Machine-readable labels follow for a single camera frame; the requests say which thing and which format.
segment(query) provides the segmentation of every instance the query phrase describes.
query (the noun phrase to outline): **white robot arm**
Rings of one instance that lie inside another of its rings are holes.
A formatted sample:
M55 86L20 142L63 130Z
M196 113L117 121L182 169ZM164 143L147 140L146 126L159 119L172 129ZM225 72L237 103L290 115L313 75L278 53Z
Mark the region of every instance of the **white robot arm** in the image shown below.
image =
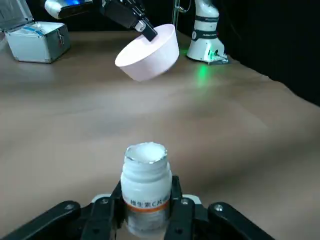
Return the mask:
M218 38L218 9L212 4L211 0L194 1L195 21L187 57L208 64L228 63L225 46ZM175 6L175 10L181 13L186 12L180 6Z

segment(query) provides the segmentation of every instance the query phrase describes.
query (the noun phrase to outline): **robot label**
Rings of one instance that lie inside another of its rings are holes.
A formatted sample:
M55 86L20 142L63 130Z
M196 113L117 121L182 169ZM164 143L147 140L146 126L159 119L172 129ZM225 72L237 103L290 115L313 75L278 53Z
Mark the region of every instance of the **robot label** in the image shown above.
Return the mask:
M218 37L217 31L201 31L194 29L192 32L192 40L197 39L216 39Z

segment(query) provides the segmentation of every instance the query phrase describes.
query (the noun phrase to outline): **table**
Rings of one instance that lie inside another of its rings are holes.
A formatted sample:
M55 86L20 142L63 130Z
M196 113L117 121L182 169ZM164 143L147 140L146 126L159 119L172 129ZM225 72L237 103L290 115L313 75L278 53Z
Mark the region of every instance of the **table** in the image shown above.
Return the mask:
M59 202L110 192L126 147L154 141L205 206L227 202L279 240L318 239L320 109L233 59L187 59L182 34L177 63L135 82L114 65L135 36L71 32L53 64L1 49L0 236Z

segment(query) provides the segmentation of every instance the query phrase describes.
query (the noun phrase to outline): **metal case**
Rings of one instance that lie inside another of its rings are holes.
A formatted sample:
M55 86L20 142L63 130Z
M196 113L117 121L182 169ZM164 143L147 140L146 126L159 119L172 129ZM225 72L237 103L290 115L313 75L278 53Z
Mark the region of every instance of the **metal case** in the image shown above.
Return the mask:
M26 0L0 0L0 29L21 62L52 63L70 48L67 26L34 22Z

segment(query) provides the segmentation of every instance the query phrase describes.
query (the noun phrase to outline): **black background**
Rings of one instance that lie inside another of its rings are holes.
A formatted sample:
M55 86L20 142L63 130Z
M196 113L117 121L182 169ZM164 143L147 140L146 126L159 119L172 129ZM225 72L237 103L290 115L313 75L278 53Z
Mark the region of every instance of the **black background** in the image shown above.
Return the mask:
M219 38L242 64L320 106L318 1L212 0L220 11ZM35 20L53 21L39 0L27 0ZM189 0L180 0L184 8ZM143 0L154 26L170 23L173 0ZM180 14L178 30L191 35L195 5ZM69 31L126 31L97 13L64 19Z

